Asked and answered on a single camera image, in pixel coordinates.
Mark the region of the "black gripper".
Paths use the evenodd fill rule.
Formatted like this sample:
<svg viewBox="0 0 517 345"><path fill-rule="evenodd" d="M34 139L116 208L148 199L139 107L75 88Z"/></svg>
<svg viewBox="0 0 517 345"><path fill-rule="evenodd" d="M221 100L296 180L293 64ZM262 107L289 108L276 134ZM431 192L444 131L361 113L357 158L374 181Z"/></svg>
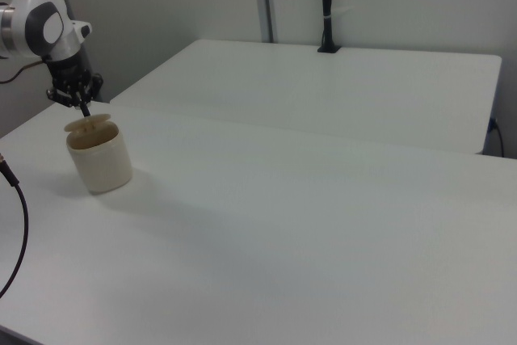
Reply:
<svg viewBox="0 0 517 345"><path fill-rule="evenodd" d="M91 73L80 52L59 61L48 54L44 56L44 63L52 77L52 87L46 90L47 98L64 107L75 107L84 117L90 116L89 105L98 98L103 77Z"/></svg>

